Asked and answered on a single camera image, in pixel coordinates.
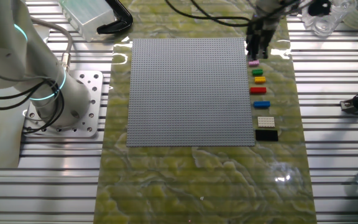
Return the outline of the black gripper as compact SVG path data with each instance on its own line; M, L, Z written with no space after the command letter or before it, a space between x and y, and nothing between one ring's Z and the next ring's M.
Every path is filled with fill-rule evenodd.
M257 59L258 54L258 36L261 37L260 40L260 50L262 51L262 56L264 59L269 57L267 52L267 47L279 25L280 17L269 17L263 19L261 16L253 15L252 22L247 28L247 50L251 60Z

